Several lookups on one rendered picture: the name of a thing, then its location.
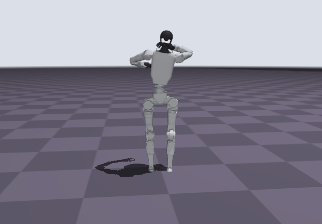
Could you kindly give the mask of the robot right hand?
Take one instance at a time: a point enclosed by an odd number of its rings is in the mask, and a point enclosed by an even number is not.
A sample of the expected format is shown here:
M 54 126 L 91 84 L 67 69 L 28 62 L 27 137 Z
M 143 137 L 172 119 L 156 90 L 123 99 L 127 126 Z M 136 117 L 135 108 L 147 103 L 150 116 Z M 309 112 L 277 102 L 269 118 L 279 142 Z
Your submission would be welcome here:
M 164 43 L 164 42 L 163 42 L 163 43 L 160 43 L 160 42 L 159 42 L 156 46 L 157 46 L 158 48 L 160 48 L 162 45 L 163 45 L 163 46 L 168 46 L 168 45 L 169 45 L 169 43 Z M 162 49 L 162 47 L 161 47 L 161 49 Z M 170 45 L 169 45 L 169 47 L 168 47 L 168 49 L 170 49 L 170 50 L 174 50 L 174 49 L 175 49 L 175 47 L 174 47 L 172 44 L 170 44 Z

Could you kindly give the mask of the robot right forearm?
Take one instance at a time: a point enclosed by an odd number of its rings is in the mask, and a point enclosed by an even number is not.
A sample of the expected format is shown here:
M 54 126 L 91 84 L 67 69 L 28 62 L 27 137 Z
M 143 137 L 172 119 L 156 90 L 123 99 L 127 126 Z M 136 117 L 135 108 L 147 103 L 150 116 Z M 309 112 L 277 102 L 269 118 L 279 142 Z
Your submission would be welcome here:
M 176 52 L 180 52 L 180 53 L 183 53 L 185 51 L 189 52 L 189 53 L 192 53 L 192 50 L 187 48 L 187 47 L 184 47 L 184 46 L 179 46 L 177 44 L 172 44 L 175 49 L 174 50 L 171 50 L 171 51 L 176 51 Z

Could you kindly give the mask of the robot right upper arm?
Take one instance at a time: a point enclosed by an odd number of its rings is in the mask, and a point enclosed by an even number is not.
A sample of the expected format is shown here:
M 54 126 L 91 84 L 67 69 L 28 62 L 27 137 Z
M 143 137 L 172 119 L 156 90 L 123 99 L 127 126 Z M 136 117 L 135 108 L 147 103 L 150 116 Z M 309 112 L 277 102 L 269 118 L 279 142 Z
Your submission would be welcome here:
M 193 52 L 192 53 L 189 53 L 187 51 L 185 51 L 183 53 L 177 53 L 177 54 L 175 54 L 175 63 L 181 63 L 181 62 L 183 62 L 185 59 L 191 57 L 192 54 L 193 54 Z

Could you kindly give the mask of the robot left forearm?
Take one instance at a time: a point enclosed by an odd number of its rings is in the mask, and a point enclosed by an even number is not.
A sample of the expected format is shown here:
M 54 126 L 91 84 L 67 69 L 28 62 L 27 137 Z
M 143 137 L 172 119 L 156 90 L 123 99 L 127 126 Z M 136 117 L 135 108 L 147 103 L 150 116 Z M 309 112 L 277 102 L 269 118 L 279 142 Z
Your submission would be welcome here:
M 137 62 L 137 65 L 135 65 L 135 66 L 142 67 L 142 68 L 146 68 L 147 66 L 145 66 L 144 63 L 145 63 L 145 61 L 144 62 L 138 61 Z

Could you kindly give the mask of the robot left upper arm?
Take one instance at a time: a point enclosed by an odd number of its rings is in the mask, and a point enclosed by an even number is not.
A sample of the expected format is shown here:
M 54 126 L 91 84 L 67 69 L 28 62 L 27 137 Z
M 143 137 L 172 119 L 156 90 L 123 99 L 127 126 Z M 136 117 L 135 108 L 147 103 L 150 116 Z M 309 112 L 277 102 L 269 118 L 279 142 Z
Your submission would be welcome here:
M 131 65 L 137 65 L 138 61 L 142 61 L 142 60 L 150 60 L 152 58 L 154 51 L 151 50 L 145 50 L 144 52 L 137 54 L 134 57 L 130 58 L 130 64 Z

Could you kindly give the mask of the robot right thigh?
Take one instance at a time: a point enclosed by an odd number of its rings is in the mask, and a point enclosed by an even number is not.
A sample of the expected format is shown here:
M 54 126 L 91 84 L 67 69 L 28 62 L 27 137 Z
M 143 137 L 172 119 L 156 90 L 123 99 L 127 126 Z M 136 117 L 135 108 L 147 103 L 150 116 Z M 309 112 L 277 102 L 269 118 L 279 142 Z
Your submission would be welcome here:
M 169 141 L 173 141 L 178 111 L 178 100 L 173 96 L 167 96 L 167 98 L 168 131 L 166 132 L 166 139 Z

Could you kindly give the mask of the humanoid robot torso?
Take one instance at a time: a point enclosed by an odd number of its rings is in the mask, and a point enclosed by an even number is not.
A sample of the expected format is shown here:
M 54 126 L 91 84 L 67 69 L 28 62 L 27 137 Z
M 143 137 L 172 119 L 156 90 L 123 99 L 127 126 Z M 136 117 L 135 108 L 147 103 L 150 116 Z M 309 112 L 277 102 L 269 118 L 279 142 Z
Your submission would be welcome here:
M 154 105 L 166 105 L 168 104 L 168 94 L 164 89 L 164 85 L 167 85 L 172 78 L 172 73 L 175 64 L 175 54 L 172 52 L 161 53 L 159 50 L 154 50 L 151 60 L 150 75 L 152 82 L 155 85 L 153 92 L 153 104 Z

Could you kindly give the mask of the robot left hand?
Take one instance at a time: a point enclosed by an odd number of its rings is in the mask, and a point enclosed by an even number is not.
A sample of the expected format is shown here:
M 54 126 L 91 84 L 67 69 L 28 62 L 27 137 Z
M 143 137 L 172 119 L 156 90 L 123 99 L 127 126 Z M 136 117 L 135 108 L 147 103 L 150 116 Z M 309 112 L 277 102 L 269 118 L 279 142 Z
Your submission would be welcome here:
M 151 68 L 151 64 L 149 62 L 145 62 L 144 65 L 147 66 L 146 68 L 148 68 L 148 67 Z

